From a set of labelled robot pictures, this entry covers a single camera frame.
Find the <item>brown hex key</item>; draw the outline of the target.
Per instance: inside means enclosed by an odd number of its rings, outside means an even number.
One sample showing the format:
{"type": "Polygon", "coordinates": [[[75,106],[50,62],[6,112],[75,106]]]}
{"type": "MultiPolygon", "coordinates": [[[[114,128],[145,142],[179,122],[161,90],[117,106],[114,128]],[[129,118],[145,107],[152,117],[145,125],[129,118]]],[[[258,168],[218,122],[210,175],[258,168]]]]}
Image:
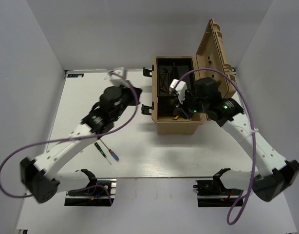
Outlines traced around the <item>brown hex key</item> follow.
{"type": "Polygon", "coordinates": [[[168,94],[169,85],[172,81],[172,71],[168,69],[163,69],[159,74],[159,94],[168,94]]]}

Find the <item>tan plastic toolbox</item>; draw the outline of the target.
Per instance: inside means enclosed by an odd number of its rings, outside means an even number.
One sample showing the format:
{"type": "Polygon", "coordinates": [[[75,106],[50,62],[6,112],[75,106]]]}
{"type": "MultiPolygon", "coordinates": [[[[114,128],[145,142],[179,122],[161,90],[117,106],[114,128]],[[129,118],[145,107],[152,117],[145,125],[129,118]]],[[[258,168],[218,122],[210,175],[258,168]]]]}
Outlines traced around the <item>tan plastic toolbox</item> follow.
{"type": "Polygon", "coordinates": [[[240,112],[232,99],[236,89],[227,62],[220,26],[210,19],[195,57],[158,56],[143,76],[152,79],[151,116],[160,135],[192,135],[208,120],[222,125],[240,112]]]}

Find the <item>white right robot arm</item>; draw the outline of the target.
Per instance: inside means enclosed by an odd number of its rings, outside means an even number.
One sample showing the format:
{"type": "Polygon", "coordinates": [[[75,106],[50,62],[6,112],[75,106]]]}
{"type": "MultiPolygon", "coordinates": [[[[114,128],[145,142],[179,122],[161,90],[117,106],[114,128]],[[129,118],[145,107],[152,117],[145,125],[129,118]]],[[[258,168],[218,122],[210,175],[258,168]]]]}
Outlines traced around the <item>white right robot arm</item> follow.
{"type": "Polygon", "coordinates": [[[188,90],[184,81],[174,79],[169,91],[177,95],[176,109],[185,118],[193,114],[206,114],[229,133],[256,163],[257,173],[224,168],[212,177],[210,190],[226,194],[230,189],[245,190],[251,187],[261,200],[269,202],[288,188],[299,173],[299,163],[288,161],[263,138],[252,130],[248,115],[232,98],[223,98],[219,83],[210,77],[195,82],[195,92],[188,90]]]}

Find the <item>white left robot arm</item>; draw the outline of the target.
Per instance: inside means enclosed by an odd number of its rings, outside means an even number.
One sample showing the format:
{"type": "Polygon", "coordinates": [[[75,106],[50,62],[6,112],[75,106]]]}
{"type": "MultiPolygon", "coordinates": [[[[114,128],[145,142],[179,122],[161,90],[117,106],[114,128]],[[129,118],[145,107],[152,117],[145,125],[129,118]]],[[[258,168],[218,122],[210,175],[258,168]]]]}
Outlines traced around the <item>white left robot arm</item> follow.
{"type": "Polygon", "coordinates": [[[104,90],[99,101],[70,133],[71,141],[61,140],[49,151],[20,162],[21,181],[38,203],[56,193],[79,190],[90,195],[96,191],[94,174],[87,169],[59,173],[60,169],[87,146],[95,143],[114,127],[128,106],[137,106],[141,88],[124,85],[104,90]]]}

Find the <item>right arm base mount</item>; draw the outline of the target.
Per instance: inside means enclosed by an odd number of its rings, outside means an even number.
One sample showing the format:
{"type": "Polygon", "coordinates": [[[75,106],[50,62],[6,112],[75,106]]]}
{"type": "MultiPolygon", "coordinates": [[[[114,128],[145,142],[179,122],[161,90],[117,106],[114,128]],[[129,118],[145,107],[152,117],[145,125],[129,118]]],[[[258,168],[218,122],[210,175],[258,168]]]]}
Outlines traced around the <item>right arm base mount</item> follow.
{"type": "Polygon", "coordinates": [[[217,187],[212,179],[196,180],[193,190],[197,193],[200,208],[231,207],[241,194],[241,190],[238,189],[217,187]]]}

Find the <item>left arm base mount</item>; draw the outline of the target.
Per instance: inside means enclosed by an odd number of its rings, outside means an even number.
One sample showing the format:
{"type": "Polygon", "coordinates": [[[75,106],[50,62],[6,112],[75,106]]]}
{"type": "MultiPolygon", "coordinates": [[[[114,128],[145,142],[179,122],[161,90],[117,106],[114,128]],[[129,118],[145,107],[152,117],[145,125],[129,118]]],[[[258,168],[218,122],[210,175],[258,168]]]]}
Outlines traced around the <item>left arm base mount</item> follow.
{"type": "Polygon", "coordinates": [[[110,207],[115,199],[117,179],[103,178],[93,185],[100,185],[79,192],[67,192],[64,206],[67,207],[110,207]]]}

